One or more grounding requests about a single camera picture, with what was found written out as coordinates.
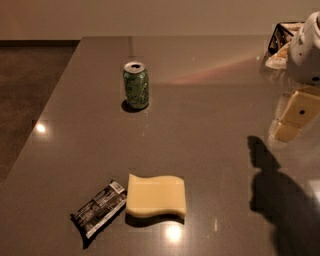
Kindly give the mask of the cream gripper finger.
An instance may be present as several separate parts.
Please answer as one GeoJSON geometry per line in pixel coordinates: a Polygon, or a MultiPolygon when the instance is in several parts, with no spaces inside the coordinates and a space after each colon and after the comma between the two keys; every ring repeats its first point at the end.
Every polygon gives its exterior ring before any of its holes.
{"type": "Polygon", "coordinates": [[[272,124],[272,137],[278,141],[290,142],[300,133],[300,131],[300,128],[283,123],[279,120],[274,120],[272,124]]]}

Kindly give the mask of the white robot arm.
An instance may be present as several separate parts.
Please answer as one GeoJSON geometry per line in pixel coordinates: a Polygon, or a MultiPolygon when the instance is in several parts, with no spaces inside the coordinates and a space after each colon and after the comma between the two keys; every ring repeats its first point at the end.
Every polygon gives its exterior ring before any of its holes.
{"type": "Polygon", "coordinates": [[[320,113],[320,12],[304,22],[279,23],[265,66],[284,88],[270,137],[288,143],[320,113]]]}

